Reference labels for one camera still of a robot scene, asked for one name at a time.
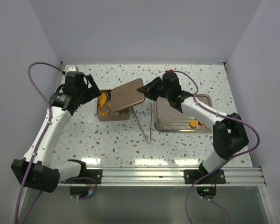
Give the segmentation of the metal tongs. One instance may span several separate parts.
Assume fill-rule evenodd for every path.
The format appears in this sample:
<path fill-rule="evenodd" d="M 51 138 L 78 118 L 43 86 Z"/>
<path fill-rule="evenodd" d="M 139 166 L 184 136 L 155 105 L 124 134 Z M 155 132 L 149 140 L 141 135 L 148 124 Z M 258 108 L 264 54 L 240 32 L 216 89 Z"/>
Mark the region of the metal tongs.
<path fill-rule="evenodd" d="M 153 102 L 146 99 L 143 103 L 132 107 L 136 121 L 140 127 L 142 136 L 147 144 L 150 144 L 152 138 L 152 126 L 153 126 Z"/>

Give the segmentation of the gold tin lid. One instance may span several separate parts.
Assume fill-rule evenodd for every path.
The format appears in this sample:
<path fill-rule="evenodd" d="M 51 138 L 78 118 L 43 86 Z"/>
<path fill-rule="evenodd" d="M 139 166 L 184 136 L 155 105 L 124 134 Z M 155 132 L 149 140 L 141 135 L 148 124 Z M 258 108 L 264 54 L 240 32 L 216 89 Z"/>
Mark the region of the gold tin lid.
<path fill-rule="evenodd" d="M 145 95 L 137 89 L 143 86 L 143 80 L 137 78 L 131 82 L 115 87 L 111 91 L 111 111 L 120 112 L 145 101 Z"/>

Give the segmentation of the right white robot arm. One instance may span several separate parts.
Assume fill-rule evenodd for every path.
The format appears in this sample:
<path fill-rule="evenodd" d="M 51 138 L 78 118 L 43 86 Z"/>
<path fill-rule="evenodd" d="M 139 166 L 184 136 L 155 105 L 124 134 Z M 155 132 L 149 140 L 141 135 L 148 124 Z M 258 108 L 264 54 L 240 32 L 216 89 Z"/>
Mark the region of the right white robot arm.
<path fill-rule="evenodd" d="M 169 105 L 191 115 L 204 123 L 213 133 L 213 152 L 200 164 L 198 177 L 209 183 L 215 172 L 249 143 L 241 117 L 237 113 L 227 114 L 202 103 L 194 93 L 184 91 L 179 83 L 177 71 L 166 71 L 162 77 L 137 89 L 150 100 L 164 98 Z"/>

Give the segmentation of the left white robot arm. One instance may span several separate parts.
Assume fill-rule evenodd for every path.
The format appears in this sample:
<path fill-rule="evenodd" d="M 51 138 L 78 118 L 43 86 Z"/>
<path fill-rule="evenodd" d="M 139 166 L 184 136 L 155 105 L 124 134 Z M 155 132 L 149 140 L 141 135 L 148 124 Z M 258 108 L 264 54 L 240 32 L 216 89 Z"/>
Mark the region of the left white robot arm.
<path fill-rule="evenodd" d="M 92 75 L 79 71 L 65 74 L 64 84 L 49 99 L 46 118 L 32 146 L 21 160 L 12 162 L 11 169 L 21 185 L 51 193 L 60 182 L 70 178 L 77 183 L 86 181 L 88 172 L 85 162 L 69 159 L 65 167 L 53 168 L 52 156 L 74 112 L 100 94 Z"/>

